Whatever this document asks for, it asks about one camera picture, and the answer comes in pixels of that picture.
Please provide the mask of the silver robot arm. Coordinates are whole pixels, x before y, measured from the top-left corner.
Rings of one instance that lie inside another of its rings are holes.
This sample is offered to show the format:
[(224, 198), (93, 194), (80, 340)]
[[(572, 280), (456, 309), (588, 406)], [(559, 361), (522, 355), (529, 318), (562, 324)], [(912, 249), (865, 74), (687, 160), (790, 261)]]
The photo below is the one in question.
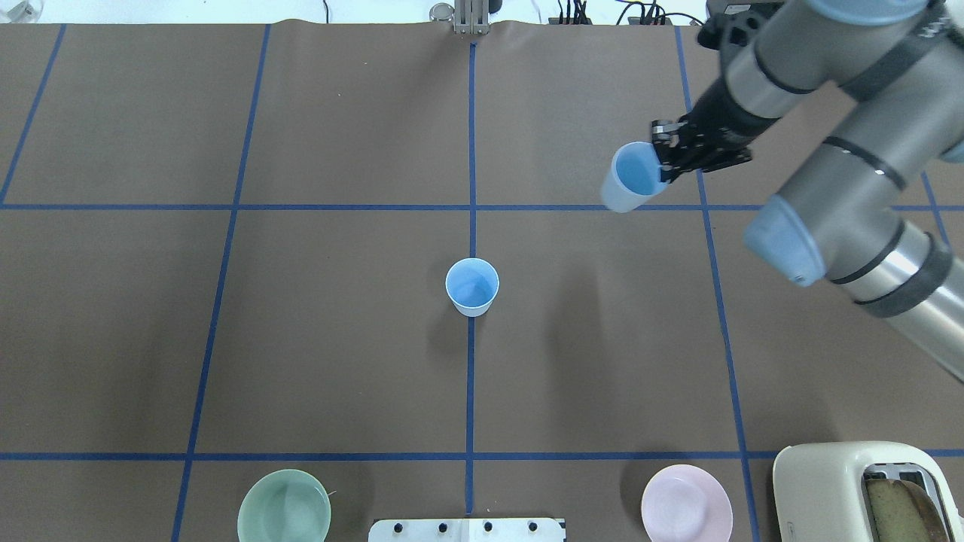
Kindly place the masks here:
[(843, 288), (961, 379), (962, 261), (892, 204), (929, 162), (962, 162), (962, 3), (786, 1), (761, 22), (710, 18), (699, 41), (720, 73), (684, 116), (651, 124), (661, 181), (747, 163), (754, 140), (833, 83), (853, 109), (744, 243), (800, 287)]

